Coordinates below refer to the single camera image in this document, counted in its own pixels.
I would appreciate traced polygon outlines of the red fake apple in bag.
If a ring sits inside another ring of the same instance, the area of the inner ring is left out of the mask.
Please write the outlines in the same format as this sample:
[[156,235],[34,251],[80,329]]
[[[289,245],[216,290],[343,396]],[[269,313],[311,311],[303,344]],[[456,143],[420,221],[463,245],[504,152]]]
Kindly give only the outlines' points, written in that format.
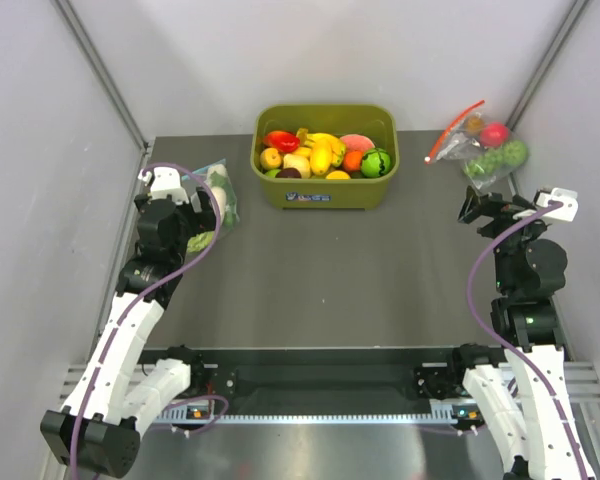
[[498,148],[505,143],[510,135],[509,129],[502,123],[487,124],[480,132],[480,143],[487,148]]

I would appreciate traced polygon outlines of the yellow fake lemon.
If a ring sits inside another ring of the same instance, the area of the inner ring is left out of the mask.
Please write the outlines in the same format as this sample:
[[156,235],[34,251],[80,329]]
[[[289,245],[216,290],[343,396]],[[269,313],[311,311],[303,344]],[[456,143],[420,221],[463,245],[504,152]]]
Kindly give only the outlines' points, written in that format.
[[333,151],[326,139],[319,139],[311,149],[310,166],[315,176],[324,176],[332,166]]

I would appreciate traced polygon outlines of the green bumpy fake fruit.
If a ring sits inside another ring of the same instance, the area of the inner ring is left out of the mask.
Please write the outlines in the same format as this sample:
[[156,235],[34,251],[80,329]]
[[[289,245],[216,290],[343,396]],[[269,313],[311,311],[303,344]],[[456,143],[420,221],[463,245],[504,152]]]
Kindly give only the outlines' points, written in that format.
[[511,168],[517,168],[524,164],[529,156],[526,144],[521,140],[511,140],[502,148],[503,160]]

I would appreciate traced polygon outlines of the green fake lime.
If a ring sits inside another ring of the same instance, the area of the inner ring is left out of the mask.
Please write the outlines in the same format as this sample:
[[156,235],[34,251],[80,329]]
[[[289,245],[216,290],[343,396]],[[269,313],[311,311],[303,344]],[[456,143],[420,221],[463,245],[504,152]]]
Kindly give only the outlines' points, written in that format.
[[280,172],[281,172],[280,169],[272,169],[272,170],[267,171],[265,173],[265,175],[270,178],[276,178]]

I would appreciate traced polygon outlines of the beige fake pear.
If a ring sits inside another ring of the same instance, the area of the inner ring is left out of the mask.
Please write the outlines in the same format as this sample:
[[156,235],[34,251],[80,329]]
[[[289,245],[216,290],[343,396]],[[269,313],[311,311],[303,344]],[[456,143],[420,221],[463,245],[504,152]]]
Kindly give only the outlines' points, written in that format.
[[283,167],[296,169],[303,179],[309,179],[312,175],[310,161],[302,155],[286,154],[283,157]]

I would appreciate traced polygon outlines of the blue zip clear bag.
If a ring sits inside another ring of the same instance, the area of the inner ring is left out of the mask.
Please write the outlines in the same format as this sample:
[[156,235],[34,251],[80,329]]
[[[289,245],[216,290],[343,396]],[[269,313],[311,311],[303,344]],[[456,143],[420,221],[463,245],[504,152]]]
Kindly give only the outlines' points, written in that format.
[[[219,238],[227,236],[239,223],[237,211],[237,197],[231,183],[226,160],[209,164],[193,172],[194,175],[204,178],[205,184],[211,189],[220,208],[221,228]],[[209,232],[200,233],[189,239],[188,254],[197,254],[203,251],[212,241],[215,221],[212,221]]]

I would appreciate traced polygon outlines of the blue tub label sticker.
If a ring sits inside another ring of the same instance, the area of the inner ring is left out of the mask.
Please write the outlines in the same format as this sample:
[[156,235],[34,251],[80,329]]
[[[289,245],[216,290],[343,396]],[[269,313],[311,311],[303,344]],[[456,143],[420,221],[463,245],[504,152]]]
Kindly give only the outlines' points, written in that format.
[[285,195],[288,202],[330,202],[331,196],[326,194],[301,194],[298,192],[288,192]]

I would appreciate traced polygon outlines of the green fake grapes in bag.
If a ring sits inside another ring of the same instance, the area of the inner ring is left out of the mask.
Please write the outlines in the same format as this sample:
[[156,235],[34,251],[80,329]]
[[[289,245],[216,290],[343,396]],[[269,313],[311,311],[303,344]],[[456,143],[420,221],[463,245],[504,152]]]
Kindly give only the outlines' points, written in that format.
[[489,149],[482,155],[470,160],[464,167],[469,178],[478,178],[494,174],[505,163],[501,149]]

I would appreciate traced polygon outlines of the dark purple fake fruit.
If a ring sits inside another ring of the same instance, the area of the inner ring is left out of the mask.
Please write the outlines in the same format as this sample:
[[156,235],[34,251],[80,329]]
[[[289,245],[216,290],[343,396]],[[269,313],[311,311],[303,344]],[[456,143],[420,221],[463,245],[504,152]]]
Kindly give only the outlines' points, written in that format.
[[280,169],[276,173],[275,177],[277,179],[301,179],[302,174],[298,169],[296,169],[294,167],[287,167],[287,168]]

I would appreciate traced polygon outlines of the yellow fake apple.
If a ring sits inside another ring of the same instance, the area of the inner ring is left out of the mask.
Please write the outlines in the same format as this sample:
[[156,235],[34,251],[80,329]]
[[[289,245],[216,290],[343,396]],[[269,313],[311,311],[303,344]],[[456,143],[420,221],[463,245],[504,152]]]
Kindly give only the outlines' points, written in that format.
[[281,153],[274,147],[267,147],[260,153],[260,167],[264,171],[279,169],[283,163]]

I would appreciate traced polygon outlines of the orange fake tangerine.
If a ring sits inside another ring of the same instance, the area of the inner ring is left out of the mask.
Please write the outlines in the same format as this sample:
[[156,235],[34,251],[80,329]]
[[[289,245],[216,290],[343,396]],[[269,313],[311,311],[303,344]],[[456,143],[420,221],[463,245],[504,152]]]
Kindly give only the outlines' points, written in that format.
[[359,172],[361,170],[361,163],[364,153],[362,151],[348,151],[342,162],[342,169],[347,173],[351,174],[354,172]]

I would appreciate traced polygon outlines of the red zip clear bag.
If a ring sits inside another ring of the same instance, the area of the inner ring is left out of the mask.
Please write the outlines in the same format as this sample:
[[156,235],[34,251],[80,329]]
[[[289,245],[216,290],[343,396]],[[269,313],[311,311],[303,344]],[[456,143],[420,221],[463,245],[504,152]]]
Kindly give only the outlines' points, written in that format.
[[[465,165],[470,160],[482,155],[486,150],[501,149],[505,143],[511,140],[523,141],[504,123],[496,121],[493,118],[493,116],[487,112],[484,105],[485,101],[480,100],[465,108],[443,130],[443,132],[440,134],[440,136],[437,138],[437,140],[434,142],[433,146],[429,150],[429,153],[424,158],[424,163],[426,165],[432,165],[441,161],[456,163],[459,166],[461,172],[472,184],[472,186],[481,191],[488,189],[495,182],[513,173],[516,169],[523,165],[522,164],[517,168],[511,168],[504,163],[502,167],[498,169],[494,174],[478,178],[469,178],[465,173]],[[508,140],[498,148],[484,147],[479,140],[481,130],[487,124],[492,122],[502,123],[510,131]]]

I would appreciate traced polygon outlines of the red fake pepper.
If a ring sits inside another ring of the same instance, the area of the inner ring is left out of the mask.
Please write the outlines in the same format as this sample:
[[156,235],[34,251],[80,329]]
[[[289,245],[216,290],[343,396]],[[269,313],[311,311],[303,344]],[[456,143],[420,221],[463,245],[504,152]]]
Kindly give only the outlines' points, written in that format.
[[300,146],[300,139],[287,131],[275,130],[267,133],[263,143],[270,148],[275,148],[282,153],[292,153]]

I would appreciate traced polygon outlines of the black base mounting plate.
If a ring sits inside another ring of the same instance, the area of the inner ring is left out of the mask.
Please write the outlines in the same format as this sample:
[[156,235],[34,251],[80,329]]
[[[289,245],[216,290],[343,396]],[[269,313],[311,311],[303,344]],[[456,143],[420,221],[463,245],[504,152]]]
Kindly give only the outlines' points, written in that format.
[[329,400],[369,403],[424,402],[462,394],[466,368],[498,366],[495,347],[146,349],[141,365],[179,359],[192,370],[191,391],[227,397],[234,408],[262,402],[269,408]]

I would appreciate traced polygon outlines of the green fake watermelon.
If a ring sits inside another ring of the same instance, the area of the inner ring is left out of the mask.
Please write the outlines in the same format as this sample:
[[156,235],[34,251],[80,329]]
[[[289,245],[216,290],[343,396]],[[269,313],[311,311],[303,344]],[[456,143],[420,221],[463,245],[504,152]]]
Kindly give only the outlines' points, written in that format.
[[392,168],[390,154],[382,148],[366,151],[361,159],[360,170],[366,178],[379,178],[386,175]]

